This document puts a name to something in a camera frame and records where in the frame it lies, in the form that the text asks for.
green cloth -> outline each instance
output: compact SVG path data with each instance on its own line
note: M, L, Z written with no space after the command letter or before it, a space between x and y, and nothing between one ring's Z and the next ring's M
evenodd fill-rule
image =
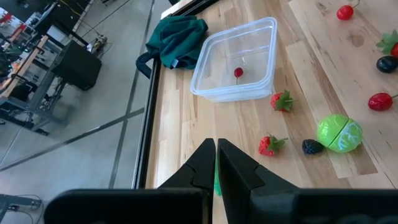
M196 16L172 16L162 19L147 43L151 55L160 55L168 68L194 69L208 27Z

toy fruit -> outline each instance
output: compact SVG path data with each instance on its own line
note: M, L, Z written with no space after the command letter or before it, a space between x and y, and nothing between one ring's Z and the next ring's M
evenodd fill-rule
M398 33L396 30L392 34L383 34L383 39L376 44L383 48L383 54L398 57Z
M354 14L354 8L359 5L361 0L355 6L345 5L337 10L336 16L341 20L349 20Z
M398 67L398 58L394 56L384 56L377 60L376 67L380 72L392 73Z
M234 71L234 76L236 77L236 84L238 84L238 78L243 75L243 69L242 68L237 68Z
M325 147L313 139L306 139L303 141L302 149L307 155L316 154L322 152Z
M274 156L275 152L285 144L287 138L278 140L275 136L268 135L260 140L259 153L265 156Z
M271 98L271 106L276 111L290 111L293 106L293 99L290 92L285 90L283 93L277 93Z
M388 110L392 106L392 99L397 96L398 95L390 96L390 94L388 93L376 93L375 95L370 97L368 101L368 106L375 111Z
M350 152L361 144L362 128L351 118L333 114L318 125L318 142L336 152Z

black equipment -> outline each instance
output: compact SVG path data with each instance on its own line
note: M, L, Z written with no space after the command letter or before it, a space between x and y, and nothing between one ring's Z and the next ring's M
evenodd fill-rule
M212 223L215 168L228 223L398 223L396 190L299 189L226 139L206 139L155 190L71 190L45 210L46 224Z
M54 61L53 73L81 90L93 88L102 63L95 55L71 40Z

floor line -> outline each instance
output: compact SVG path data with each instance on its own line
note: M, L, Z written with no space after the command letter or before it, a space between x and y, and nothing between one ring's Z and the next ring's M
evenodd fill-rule
M152 4L150 6L150 11L149 11L148 20L147 20L147 25L146 25L146 28L145 28L144 36L142 38L142 45L141 45L141 49L140 49L139 55L142 55L144 53L144 51L145 51L145 44L147 42L148 31L149 31L149 26L150 26L150 20L152 19L152 12L154 10L154 5L155 5L155 0L152 0ZM127 103L126 116L130 113L132 102L134 101L138 75L141 75L141 74L138 72L138 69L136 68L136 71L134 72L134 79L133 79L132 85L131 85L129 101ZM115 155L114 162L113 162L111 178L109 180L109 185L108 185L109 189L113 189L114 188L114 183L116 181L116 176L118 174L119 162L120 162L120 157L121 157L121 154L122 154L124 137L126 135L126 130L127 130L127 122L128 122L128 120L123 121L122 131L121 131L120 138L119 138L119 143L118 143L118 149L116 151L116 155Z
M43 151L36 152L33 155L30 155L28 157L25 157L25 158L19 160L19 161L15 161L12 164L9 164L7 166L4 166L4 167L0 168L0 172L3 172L5 170L8 170L8 169L13 168L13 167L18 166L18 165L21 165L21 164L23 164L23 163L25 163L27 161L31 161L32 159L35 159L35 158L40 157L40 156L43 156L43 155L45 155L45 154L47 154L49 152L53 152L53 151L55 151L57 149L60 149L62 146L66 146L66 145L68 145L70 143L73 143L73 142L75 142L77 140L81 140L81 139L83 139L83 138L85 138L87 136L90 136L92 134L97 133L98 131L102 131L102 130L108 128L108 127L114 126L115 124L118 124L118 123L123 122L123 121L127 121L127 119L135 117L137 115L140 115L143 112L144 112L144 108L138 109L136 111L133 111L132 113L124 115L124 116L122 116L122 117L120 117L118 119L110 121L110 122L108 122L108 123L106 123L104 125L101 125L101 126L97 127L97 128L91 129L90 131L87 131L87 132L85 132L85 133L83 133L83 134L81 134L79 136L76 136L76 137L71 138L69 140L66 140L64 142L56 143L56 144L44 149Z

wooden tabletop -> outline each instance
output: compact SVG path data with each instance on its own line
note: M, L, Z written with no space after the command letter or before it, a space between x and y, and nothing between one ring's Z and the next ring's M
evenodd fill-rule
M398 74L378 72L376 43L392 32L398 1L362 0L349 21L336 11L347 0L220 0L198 15L213 34L263 17L278 22L274 92L290 90L292 111L270 106L271 97L212 103L190 92L193 71L161 69L150 147L147 187L158 187L205 138L226 138L264 167L298 187L395 188L398 186L398 102L376 112L367 102L377 92L398 94ZM360 123L357 150L316 156L302 152L316 139L320 120L345 114ZM257 152L267 133L289 138L276 157ZM214 223L226 223L215 196Z
M40 42L37 44L38 47L43 47L44 43L46 43L46 41L49 39L49 37L47 37L46 35L44 37L42 37L42 39L40 40ZM25 72L27 71L27 69L29 68L30 65L32 65L33 60L36 58L37 54L39 53L39 50L34 48L33 52L30 53L30 55L21 61L21 65L23 65L17 75L23 76L25 74ZM8 96L11 94L11 92L14 90L15 86L17 86L19 80L17 78L13 79L11 81L11 79L8 79L6 81L5 85L8 85L8 82L11 82L9 84L9 86L7 87L7 90L0 93L0 98L8 98Z

